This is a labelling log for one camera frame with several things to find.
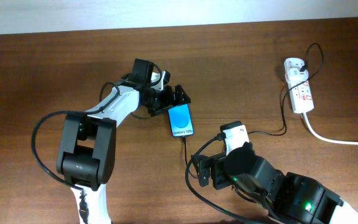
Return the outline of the blue Galaxy smartphone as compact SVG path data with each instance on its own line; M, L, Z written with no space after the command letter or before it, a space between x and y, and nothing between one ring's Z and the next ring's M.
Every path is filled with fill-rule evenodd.
M168 117L173 137L181 138L194 135L194 127L189 104L169 109Z

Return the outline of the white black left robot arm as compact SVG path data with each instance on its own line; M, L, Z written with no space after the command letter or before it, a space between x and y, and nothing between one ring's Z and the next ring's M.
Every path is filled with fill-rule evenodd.
M168 85L170 73L135 59L131 73L113 83L110 94L90 110L65 118L56 168L75 195L80 223L111 223L106 184L115 163L116 131L140 106L157 116L190 103L181 85Z

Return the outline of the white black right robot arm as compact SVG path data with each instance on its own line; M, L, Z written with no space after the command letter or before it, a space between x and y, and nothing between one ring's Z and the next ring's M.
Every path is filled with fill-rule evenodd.
M274 168L250 142L229 154L192 158L200 186L231 187L242 199L257 203L277 223L358 223L356 212L338 194L315 179Z

